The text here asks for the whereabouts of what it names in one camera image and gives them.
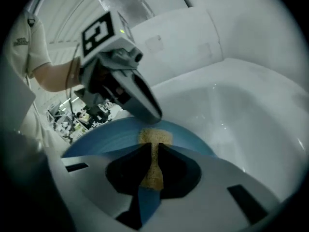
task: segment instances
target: white panel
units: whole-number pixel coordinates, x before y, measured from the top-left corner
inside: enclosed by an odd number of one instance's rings
[[[158,15],[132,33],[144,53],[139,71],[150,85],[223,60],[215,27],[203,8]]]
[[[309,90],[309,55],[296,23],[278,0],[190,0],[206,8],[224,58],[271,68]]]
[[[84,29],[82,24],[90,24],[96,19],[94,14],[98,9],[103,14],[104,10],[98,0],[84,0],[71,14],[59,38],[64,41],[79,40],[78,37],[73,38],[73,36],[76,35],[76,32],[80,33]]]
[[[68,32],[66,38],[80,41],[81,32],[93,21],[101,17],[104,14],[104,10],[98,0],[93,0],[91,6],[87,7],[83,13],[87,15],[87,19],[85,20],[81,16],[76,15],[76,25],[72,26],[72,29]]]
[[[45,26],[47,42],[51,43],[57,39],[57,35],[62,30],[63,24],[74,11],[74,8],[83,0],[45,0],[42,4],[38,17]]]

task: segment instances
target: white sink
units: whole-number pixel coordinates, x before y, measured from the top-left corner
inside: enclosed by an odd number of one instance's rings
[[[228,58],[153,87],[164,119],[261,181],[282,201],[308,164],[309,95],[262,66]]]

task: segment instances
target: sponge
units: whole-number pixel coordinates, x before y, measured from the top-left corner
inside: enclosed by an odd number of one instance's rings
[[[144,188],[154,189],[161,191],[164,187],[162,171],[158,165],[158,148],[159,143],[172,145],[172,134],[165,130],[146,128],[142,129],[139,133],[139,143],[151,143],[151,166],[142,180],[140,186]]]

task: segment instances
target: blue plate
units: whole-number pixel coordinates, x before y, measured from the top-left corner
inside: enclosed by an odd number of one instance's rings
[[[63,157],[102,155],[106,152],[138,144],[138,135],[143,128],[157,128],[173,135],[173,145],[198,151],[205,155],[216,156],[210,147],[186,128],[162,120],[148,125],[135,117],[123,118],[100,126],[76,141]]]

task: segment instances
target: person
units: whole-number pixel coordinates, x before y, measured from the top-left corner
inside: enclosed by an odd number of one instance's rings
[[[28,86],[28,78],[35,78],[46,91],[65,90],[70,65],[68,87],[80,84],[79,57],[64,64],[53,65],[47,51],[43,24],[37,16],[26,10],[21,12],[12,26],[2,54],[16,74],[25,80]],[[20,131],[25,136],[40,141],[45,147],[54,148],[61,155],[69,146],[69,143],[64,141],[55,131],[42,126],[35,104],[30,107]]]
[[[85,119],[85,118],[83,117],[83,115],[82,115],[81,112],[78,112],[78,113],[76,114],[76,116],[77,116],[78,120],[79,120],[80,122],[82,122],[83,124],[86,124],[86,125],[89,124],[88,120]]]
[[[98,105],[93,106],[87,110],[87,113],[93,118],[97,123],[104,123],[110,114],[110,112],[103,112]]]

